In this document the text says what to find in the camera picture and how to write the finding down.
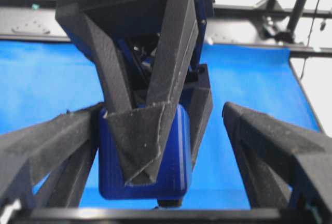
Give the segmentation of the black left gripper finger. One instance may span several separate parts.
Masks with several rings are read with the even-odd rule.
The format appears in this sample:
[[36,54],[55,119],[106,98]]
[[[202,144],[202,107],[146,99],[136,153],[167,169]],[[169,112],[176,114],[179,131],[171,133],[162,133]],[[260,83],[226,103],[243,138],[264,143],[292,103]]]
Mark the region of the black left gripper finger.
[[1,216],[78,207],[98,149],[103,103],[1,135]]
[[331,138],[227,102],[222,117],[252,208],[331,223]]

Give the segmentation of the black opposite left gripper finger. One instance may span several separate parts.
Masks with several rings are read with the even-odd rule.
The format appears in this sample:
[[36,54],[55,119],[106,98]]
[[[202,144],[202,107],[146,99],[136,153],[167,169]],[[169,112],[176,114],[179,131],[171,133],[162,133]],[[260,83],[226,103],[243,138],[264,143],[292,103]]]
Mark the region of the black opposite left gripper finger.
[[213,109],[212,90],[206,64],[200,64],[196,71],[187,75],[179,103],[189,116],[191,168],[193,169]]
[[157,54],[128,60],[100,28],[87,20],[92,56],[102,86],[107,121],[125,185],[155,183],[168,134],[198,37],[192,0],[168,0]]

